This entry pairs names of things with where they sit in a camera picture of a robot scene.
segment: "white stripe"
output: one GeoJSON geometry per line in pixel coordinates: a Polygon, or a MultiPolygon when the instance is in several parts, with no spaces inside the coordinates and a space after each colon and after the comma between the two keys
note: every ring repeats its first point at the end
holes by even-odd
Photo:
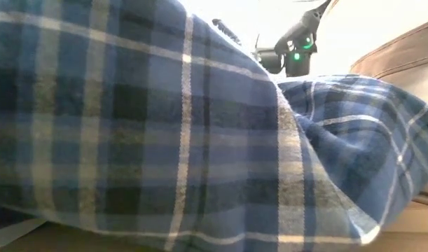
{"type": "MultiPolygon", "coordinates": [[[[282,91],[275,85],[277,96],[277,147],[278,147],[278,233],[279,234],[303,234],[305,209],[304,186],[303,183],[295,183],[287,180],[287,176],[302,178],[304,175],[302,162],[287,162],[297,156],[296,160],[302,161],[301,140],[298,135],[298,127],[294,118],[294,113],[285,99],[282,91]],[[286,152],[286,146],[290,146],[290,153],[286,152]],[[287,206],[292,202],[299,202],[300,205],[294,207],[287,206]]],[[[280,246],[283,243],[303,243],[303,236],[278,235],[277,250],[283,252],[287,246],[280,246]]]]}
{"type": "MultiPolygon", "coordinates": [[[[411,118],[410,121],[408,121],[408,128],[406,129],[407,133],[409,131],[410,126],[413,125],[413,123],[415,123],[415,121],[417,119],[422,117],[427,112],[427,110],[428,110],[428,106],[425,106],[424,108],[422,108],[422,110],[417,115],[415,115],[413,118],[411,118]]],[[[408,143],[405,142],[405,144],[403,145],[403,148],[402,148],[402,153],[401,153],[402,158],[403,158],[403,155],[405,154],[407,146],[408,146],[408,143]]],[[[388,217],[389,208],[391,207],[391,202],[392,202],[392,195],[394,194],[394,188],[396,187],[396,184],[397,184],[397,169],[394,170],[393,181],[391,182],[391,186],[389,188],[388,199],[387,199],[387,203],[385,205],[385,209],[382,213],[382,218],[380,219],[380,225],[384,225],[385,221],[388,217]]]]}
{"type": "Polygon", "coordinates": [[[328,83],[325,82],[326,85],[321,85],[321,88],[340,88],[343,91],[353,91],[353,90],[373,90],[373,91],[378,91],[378,92],[383,92],[385,94],[390,93],[391,91],[388,88],[385,87],[377,87],[377,86],[368,86],[368,85],[360,85],[360,84],[345,84],[345,83],[328,83]]]}
{"type": "Polygon", "coordinates": [[[312,82],[310,87],[310,101],[312,102],[312,112],[310,113],[310,119],[313,120],[313,115],[315,114],[315,83],[312,82]]]}
{"type": "MultiPolygon", "coordinates": [[[[108,24],[109,0],[92,3],[90,26],[106,29],[108,24]]],[[[78,212],[80,225],[97,228],[96,194],[97,194],[97,158],[98,149],[92,144],[98,143],[100,136],[99,116],[102,99],[102,83],[105,63],[105,44],[89,40],[86,55],[86,76],[84,86],[83,117],[81,123],[80,165],[78,168],[78,212]]]]}
{"type": "MultiPolygon", "coordinates": [[[[367,120],[367,121],[377,123],[380,126],[382,126],[389,135],[391,147],[393,148],[394,152],[397,154],[398,157],[401,155],[399,147],[394,142],[393,137],[392,137],[392,133],[390,132],[389,128],[383,122],[381,122],[380,120],[378,120],[377,118],[374,118],[372,116],[369,116],[369,115],[348,115],[348,116],[343,116],[341,118],[332,118],[332,119],[323,120],[321,122],[318,122],[318,124],[319,125],[331,125],[331,124],[335,124],[335,123],[346,123],[346,122],[350,122],[353,120],[367,120]]],[[[410,190],[410,194],[413,194],[413,181],[411,179],[411,175],[408,172],[403,161],[399,160],[399,159],[397,161],[398,161],[398,164],[401,166],[403,172],[406,175],[407,182],[408,182],[408,189],[410,190]]]]}
{"type": "Polygon", "coordinates": [[[410,137],[409,137],[409,134],[408,134],[408,132],[410,131],[410,128],[411,128],[411,126],[413,125],[413,124],[415,124],[416,123],[416,121],[419,119],[419,118],[421,118],[426,112],[428,111],[428,106],[426,105],[426,106],[424,106],[424,108],[422,108],[421,109],[421,111],[419,111],[419,113],[418,114],[416,114],[415,116],[413,116],[409,121],[408,121],[408,124],[407,124],[407,128],[406,128],[406,136],[407,136],[407,141],[405,142],[405,144],[403,145],[403,148],[402,148],[402,152],[401,152],[401,156],[403,157],[403,155],[405,154],[405,152],[406,152],[406,150],[407,150],[407,147],[408,147],[408,145],[409,145],[409,142],[411,141],[411,139],[410,139],[410,137]]]}
{"type": "Polygon", "coordinates": [[[175,232],[175,233],[155,233],[155,232],[111,232],[111,231],[97,231],[92,230],[93,232],[99,233],[101,235],[114,235],[114,236],[130,236],[130,237],[157,237],[157,238],[168,238],[172,237],[176,239],[177,237],[185,236],[194,236],[198,237],[206,242],[216,245],[231,245],[237,242],[242,241],[243,239],[252,239],[262,242],[279,242],[281,244],[303,244],[305,242],[315,242],[315,243],[332,243],[332,244],[362,244],[362,242],[373,240],[374,233],[378,234],[380,228],[377,226],[363,238],[349,238],[349,237],[328,237],[328,236],[318,236],[318,237],[305,237],[303,235],[271,235],[271,234],[262,234],[258,232],[246,232],[244,234],[239,234],[234,237],[228,238],[218,238],[212,237],[208,234],[202,232],[175,232]]]}
{"type": "MultiPolygon", "coordinates": [[[[339,86],[339,85],[338,84],[337,85],[330,85],[328,87],[324,87],[323,85],[321,85],[321,86],[319,86],[319,88],[320,89],[326,89],[326,90],[328,90],[330,88],[330,89],[338,90],[338,91],[342,91],[342,92],[351,92],[351,93],[357,93],[357,94],[361,94],[361,95],[368,95],[368,96],[371,96],[371,97],[373,97],[375,99],[379,99],[381,101],[388,102],[388,104],[396,112],[396,117],[400,120],[400,123],[401,123],[401,125],[402,125],[402,127],[403,127],[403,129],[405,131],[406,142],[410,143],[411,146],[415,150],[417,150],[416,144],[413,141],[411,141],[410,135],[408,134],[408,132],[406,130],[408,128],[407,123],[405,122],[405,120],[403,119],[403,116],[399,113],[398,108],[394,105],[394,103],[392,102],[391,99],[387,99],[386,96],[381,95],[381,94],[367,93],[367,92],[363,92],[363,91],[359,91],[359,90],[346,90],[346,89],[339,88],[337,86],[339,86]]],[[[426,111],[421,111],[420,113],[426,113],[427,109],[428,109],[428,106],[426,106],[423,109],[425,109],[426,111]]],[[[419,127],[419,126],[415,125],[414,123],[412,123],[410,126],[413,126],[415,129],[417,129],[419,127]]],[[[425,137],[423,137],[422,139],[428,144],[428,132],[427,131],[422,131],[422,133],[425,134],[425,137]]],[[[420,164],[423,167],[427,167],[427,165],[424,163],[424,158],[422,158],[422,159],[420,158],[418,160],[419,160],[420,164]]]]}
{"type": "MultiPolygon", "coordinates": [[[[56,15],[61,13],[61,1],[46,1],[43,3],[44,15],[56,15]]],[[[58,68],[58,53],[60,50],[60,34],[42,30],[39,36],[36,55],[36,82],[34,84],[34,112],[53,114],[55,109],[55,90],[57,83],[55,78],[58,68]]],[[[37,208],[45,218],[50,221],[59,221],[53,199],[53,120],[43,121],[38,114],[33,114],[32,138],[33,138],[33,162],[32,182],[34,184],[34,199],[37,208]]]]}
{"type": "Polygon", "coordinates": [[[203,57],[194,57],[184,52],[183,52],[184,55],[181,55],[180,52],[174,52],[168,49],[160,48],[158,46],[148,45],[137,41],[132,41],[126,38],[121,38],[118,36],[114,36],[112,34],[108,34],[106,32],[97,31],[94,29],[88,29],[87,27],[78,26],[76,24],[72,24],[62,20],[52,19],[49,17],[28,15],[25,13],[14,12],[14,11],[9,13],[0,12],[0,22],[20,23],[20,24],[34,25],[43,29],[57,30],[60,32],[66,32],[66,33],[86,37],[88,39],[100,41],[113,46],[128,48],[131,50],[141,51],[144,53],[150,53],[152,55],[166,57],[177,61],[181,61],[181,60],[184,61],[186,59],[191,59],[191,62],[193,64],[207,65],[209,67],[214,67],[224,71],[240,74],[257,81],[268,81],[268,83],[271,83],[268,75],[254,73],[246,68],[234,66],[231,64],[225,64],[222,62],[216,62],[210,59],[205,59],[203,57]]]}
{"type": "MultiPolygon", "coordinates": [[[[188,160],[191,147],[191,118],[192,118],[192,97],[191,97],[191,57],[193,35],[193,16],[186,16],[186,27],[184,32],[183,61],[181,74],[182,88],[182,119],[181,119],[181,142],[179,146],[179,164],[177,174],[177,188],[173,210],[170,234],[178,234],[184,216],[184,206],[186,204],[186,189],[188,176],[188,160]]],[[[177,235],[170,235],[165,243],[165,250],[173,249],[177,235]]]]}

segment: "plaid fabric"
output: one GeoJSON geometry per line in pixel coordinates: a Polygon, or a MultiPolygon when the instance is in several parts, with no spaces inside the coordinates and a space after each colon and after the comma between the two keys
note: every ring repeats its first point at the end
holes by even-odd
{"type": "Polygon", "coordinates": [[[367,244],[428,181],[428,106],[273,83],[180,3],[0,0],[0,206],[166,251],[367,244]]]}

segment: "green light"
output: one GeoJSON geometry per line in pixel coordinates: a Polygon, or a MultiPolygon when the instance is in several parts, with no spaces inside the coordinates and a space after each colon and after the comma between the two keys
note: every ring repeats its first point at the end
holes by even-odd
{"type": "Polygon", "coordinates": [[[305,38],[307,45],[303,46],[304,49],[311,48],[313,46],[312,40],[310,38],[305,38]]]}

